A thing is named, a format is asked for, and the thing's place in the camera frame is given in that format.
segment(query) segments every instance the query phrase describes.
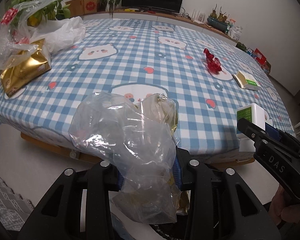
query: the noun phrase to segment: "white tile floor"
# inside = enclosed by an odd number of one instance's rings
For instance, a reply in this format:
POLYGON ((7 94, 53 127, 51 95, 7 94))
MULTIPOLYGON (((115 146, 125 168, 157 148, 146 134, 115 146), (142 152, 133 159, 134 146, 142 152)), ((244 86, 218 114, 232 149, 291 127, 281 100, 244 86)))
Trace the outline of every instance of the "white tile floor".
MULTIPOLYGON (((292 95, 273 82, 284 102, 293 124, 300 121, 300 107, 292 95)), ((20 137, 9 125, 0 126, 0 177, 15 193, 36 205, 57 177, 66 169, 89 169, 90 163, 63 157, 38 148, 20 137)), ((251 187, 261 203, 271 201, 278 183, 257 162, 236 167, 236 171, 251 187)))

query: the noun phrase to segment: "metal screw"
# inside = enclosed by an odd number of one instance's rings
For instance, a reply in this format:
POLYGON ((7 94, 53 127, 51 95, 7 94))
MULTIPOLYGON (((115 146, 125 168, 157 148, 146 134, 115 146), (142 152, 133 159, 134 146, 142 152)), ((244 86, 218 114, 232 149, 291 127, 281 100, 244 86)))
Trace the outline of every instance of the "metal screw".
POLYGON ((233 175, 233 174, 235 174, 235 171, 232 168, 228 168, 228 169, 226 169, 226 173, 228 173, 229 175, 233 175))
POLYGON ((109 166, 109 162, 107 162, 107 161, 102 161, 101 163, 100 163, 100 165, 102 166, 102 167, 108 167, 109 166))
POLYGON ((73 173, 73 169, 66 169, 65 175, 70 176, 73 173))
POLYGON ((189 161, 190 165, 191 166, 198 166, 199 165, 199 162, 197 160, 191 160, 189 161))

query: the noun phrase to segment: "wall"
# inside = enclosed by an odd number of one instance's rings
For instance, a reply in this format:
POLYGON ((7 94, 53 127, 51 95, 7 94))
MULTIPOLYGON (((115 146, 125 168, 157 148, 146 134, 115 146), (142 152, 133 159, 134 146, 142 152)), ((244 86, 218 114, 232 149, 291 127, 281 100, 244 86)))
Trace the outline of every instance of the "wall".
POLYGON ((201 9, 217 11, 243 27, 240 42, 258 48, 272 65, 271 76, 295 95, 300 89, 300 5, 296 0, 183 0, 191 15, 201 9))

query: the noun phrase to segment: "white bottle with green label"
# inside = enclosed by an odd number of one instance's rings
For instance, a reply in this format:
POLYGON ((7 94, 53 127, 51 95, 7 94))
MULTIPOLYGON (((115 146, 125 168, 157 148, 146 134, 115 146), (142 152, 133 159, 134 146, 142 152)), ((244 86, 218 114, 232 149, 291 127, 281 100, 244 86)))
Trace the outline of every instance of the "white bottle with green label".
MULTIPOLYGON (((262 107, 255 103, 243 106, 237 109, 237 121, 241 118, 245 118, 248 121, 259 126, 261 129, 265 130, 265 111, 262 107)), ((255 152, 256 149, 253 146, 254 141, 249 139, 243 133, 237 129, 237 138, 239 141, 239 152, 255 152)))

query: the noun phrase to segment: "blue and white checkered tablecloth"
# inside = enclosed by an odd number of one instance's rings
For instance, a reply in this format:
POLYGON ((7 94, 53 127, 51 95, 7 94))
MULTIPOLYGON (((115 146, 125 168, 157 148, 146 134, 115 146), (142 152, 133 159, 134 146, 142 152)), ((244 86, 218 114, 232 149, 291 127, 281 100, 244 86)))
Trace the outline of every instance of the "blue and white checkered tablecloth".
POLYGON ((275 88, 246 53, 211 36, 146 20, 84 22, 86 37, 52 55, 52 70, 8 99, 0 83, 0 123, 34 138, 74 148, 68 135, 80 102, 94 91, 125 95, 133 102, 165 93, 177 102, 179 146, 191 154, 238 148, 236 109, 255 102, 266 121, 294 134, 275 88), (223 71, 211 75, 204 48, 219 58, 223 71), (261 84, 241 89, 232 74, 243 70, 261 84))

